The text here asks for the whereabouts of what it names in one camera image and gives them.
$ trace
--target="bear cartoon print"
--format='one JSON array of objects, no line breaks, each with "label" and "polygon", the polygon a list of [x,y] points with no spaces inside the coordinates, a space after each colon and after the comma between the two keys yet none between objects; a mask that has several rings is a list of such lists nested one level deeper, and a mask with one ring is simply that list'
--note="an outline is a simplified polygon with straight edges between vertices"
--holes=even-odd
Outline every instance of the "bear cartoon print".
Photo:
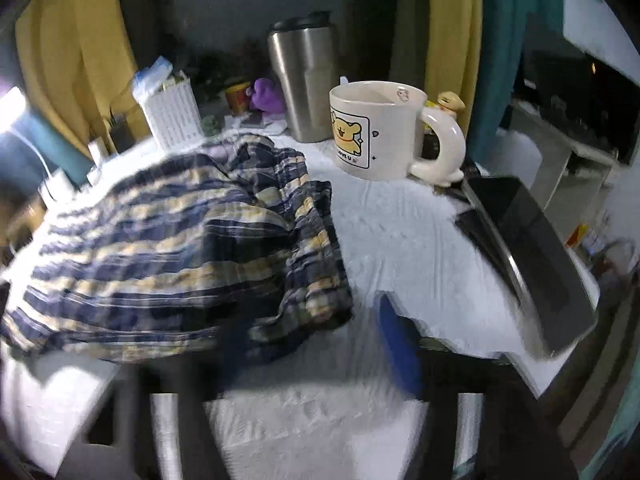
[{"label": "bear cartoon print", "polygon": [[332,108],[331,125],[337,155],[358,168],[369,167],[369,118]]}]

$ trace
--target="white mug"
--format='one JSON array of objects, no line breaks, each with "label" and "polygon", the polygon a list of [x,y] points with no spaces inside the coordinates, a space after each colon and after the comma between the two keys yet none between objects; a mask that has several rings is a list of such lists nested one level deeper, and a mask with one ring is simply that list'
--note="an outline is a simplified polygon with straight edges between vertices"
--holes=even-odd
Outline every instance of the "white mug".
[{"label": "white mug", "polygon": [[[336,164],[367,180],[395,180],[412,174],[449,186],[462,179],[465,137],[452,117],[424,104],[427,94],[388,81],[357,81],[329,92]],[[424,124],[440,141],[436,160],[420,158]]]}]

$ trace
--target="plaid shirt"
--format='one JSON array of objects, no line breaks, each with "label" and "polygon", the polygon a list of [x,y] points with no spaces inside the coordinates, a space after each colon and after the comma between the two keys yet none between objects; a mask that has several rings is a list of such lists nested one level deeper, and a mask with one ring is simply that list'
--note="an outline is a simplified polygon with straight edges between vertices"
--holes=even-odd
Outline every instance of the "plaid shirt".
[{"label": "plaid shirt", "polygon": [[268,359],[351,317],[330,201],[300,152],[265,137],[161,162],[52,221],[2,335],[131,362],[215,348],[241,310]]}]

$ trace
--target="lamp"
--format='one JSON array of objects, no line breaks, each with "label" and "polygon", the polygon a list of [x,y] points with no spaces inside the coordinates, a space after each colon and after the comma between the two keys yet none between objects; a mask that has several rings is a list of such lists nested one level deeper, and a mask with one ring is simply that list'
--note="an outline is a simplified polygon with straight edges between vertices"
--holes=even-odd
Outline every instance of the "lamp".
[{"label": "lamp", "polygon": [[14,86],[0,98],[0,134],[9,133],[18,137],[27,147],[35,153],[44,166],[47,175],[51,178],[51,171],[40,151],[23,134],[14,129],[13,124],[27,108],[27,99],[17,86]]}]

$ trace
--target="table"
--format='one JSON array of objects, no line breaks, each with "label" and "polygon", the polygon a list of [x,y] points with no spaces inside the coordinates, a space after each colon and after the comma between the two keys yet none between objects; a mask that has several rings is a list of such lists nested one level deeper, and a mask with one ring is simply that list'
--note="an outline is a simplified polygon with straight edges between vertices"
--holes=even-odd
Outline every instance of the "table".
[{"label": "table", "polygon": [[[273,140],[305,153],[312,179],[332,182],[332,215],[355,316],[338,330],[315,334],[290,356],[244,371],[211,404],[235,478],[399,477],[426,406],[407,399],[393,382],[372,309],[377,290],[394,291],[407,315],[461,352],[512,352],[534,393],[542,393],[571,349],[548,361],[532,354],[515,298],[452,223],[468,206],[415,180],[368,182],[345,174],[332,163],[331,141]],[[98,186],[78,200],[97,200],[117,180],[162,156],[153,140],[142,142],[110,161]],[[19,276],[28,276],[26,262],[37,247],[36,233],[15,266],[12,298],[21,295]],[[576,265],[596,304],[594,280]],[[55,472],[117,366],[54,352],[34,364],[36,379],[6,348],[3,354],[2,416],[12,436],[20,433],[25,454]],[[460,401],[457,465],[475,453],[481,397]]]}]

